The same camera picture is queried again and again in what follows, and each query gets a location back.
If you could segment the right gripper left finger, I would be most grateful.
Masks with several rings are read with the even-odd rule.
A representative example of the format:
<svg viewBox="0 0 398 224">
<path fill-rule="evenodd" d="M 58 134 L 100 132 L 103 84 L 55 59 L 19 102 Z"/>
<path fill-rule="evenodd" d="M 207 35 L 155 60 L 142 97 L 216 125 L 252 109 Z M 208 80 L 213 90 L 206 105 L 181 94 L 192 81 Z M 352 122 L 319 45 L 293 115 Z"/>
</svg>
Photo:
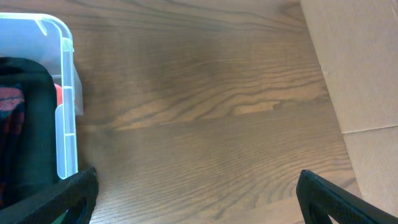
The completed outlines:
<svg viewBox="0 0 398 224">
<path fill-rule="evenodd" d="M 1 210 L 1 223 L 89 223 L 99 183 L 96 169 L 80 171 L 10 207 Z"/>
</svg>

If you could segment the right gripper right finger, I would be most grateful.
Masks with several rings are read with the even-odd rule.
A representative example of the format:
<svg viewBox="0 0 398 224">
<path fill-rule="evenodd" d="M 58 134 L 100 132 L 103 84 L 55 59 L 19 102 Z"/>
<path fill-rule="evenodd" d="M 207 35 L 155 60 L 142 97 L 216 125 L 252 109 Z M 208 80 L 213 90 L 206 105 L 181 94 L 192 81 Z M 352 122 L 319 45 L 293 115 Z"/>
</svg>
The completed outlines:
<svg viewBox="0 0 398 224">
<path fill-rule="evenodd" d="M 397 224 L 397 217 L 310 170 L 301 171 L 296 195 L 306 224 Z"/>
</svg>

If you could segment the red navy plaid shirt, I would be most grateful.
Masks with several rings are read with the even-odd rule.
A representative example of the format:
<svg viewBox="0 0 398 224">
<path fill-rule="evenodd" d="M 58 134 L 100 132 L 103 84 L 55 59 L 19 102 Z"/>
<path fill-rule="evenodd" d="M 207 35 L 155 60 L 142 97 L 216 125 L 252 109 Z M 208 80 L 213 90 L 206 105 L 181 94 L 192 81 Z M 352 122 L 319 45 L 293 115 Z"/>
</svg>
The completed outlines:
<svg viewBox="0 0 398 224">
<path fill-rule="evenodd" d="M 25 120 L 25 97 L 20 84 L 1 85 L 1 206 L 10 183 L 12 154 Z"/>
</svg>

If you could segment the large black garment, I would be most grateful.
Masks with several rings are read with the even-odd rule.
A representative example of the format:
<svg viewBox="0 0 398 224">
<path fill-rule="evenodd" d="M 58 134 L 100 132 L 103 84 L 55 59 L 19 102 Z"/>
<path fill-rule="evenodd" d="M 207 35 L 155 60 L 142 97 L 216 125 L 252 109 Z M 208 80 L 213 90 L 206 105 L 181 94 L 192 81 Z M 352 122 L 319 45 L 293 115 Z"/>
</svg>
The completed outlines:
<svg viewBox="0 0 398 224">
<path fill-rule="evenodd" d="M 24 58 L 1 58 L 1 85 L 20 84 L 25 120 L 12 154 L 10 183 L 4 205 L 9 207 L 58 182 L 56 168 L 53 78 L 41 64 Z"/>
</svg>

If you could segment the clear plastic storage bin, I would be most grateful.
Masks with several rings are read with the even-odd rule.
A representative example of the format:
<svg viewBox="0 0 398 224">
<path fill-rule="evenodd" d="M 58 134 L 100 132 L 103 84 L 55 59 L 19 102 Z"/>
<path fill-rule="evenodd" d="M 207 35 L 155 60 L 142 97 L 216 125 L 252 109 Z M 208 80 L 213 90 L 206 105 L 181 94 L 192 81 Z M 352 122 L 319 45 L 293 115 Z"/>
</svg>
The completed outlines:
<svg viewBox="0 0 398 224">
<path fill-rule="evenodd" d="M 57 174 L 78 172 L 75 117 L 83 114 L 83 91 L 73 64 L 67 25 L 48 14 L 1 13 L 1 56 L 33 60 L 46 68 L 62 102 L 55 110 Z"/>
</svg>

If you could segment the pink printed t-shirt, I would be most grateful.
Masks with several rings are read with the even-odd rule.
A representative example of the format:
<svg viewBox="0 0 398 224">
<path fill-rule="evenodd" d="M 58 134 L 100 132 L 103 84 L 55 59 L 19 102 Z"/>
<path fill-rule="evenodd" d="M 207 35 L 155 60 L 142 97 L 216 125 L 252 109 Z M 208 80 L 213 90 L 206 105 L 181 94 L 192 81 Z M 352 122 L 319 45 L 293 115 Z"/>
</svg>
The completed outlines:
<svg viewBox="0 0 398 224">
<path fill-rule="evenodd" d="M 57 96 L 57 105 L 60 106 L 63 103 L 63 89 L 60 85 L 54 84 Z"/>
</svg>

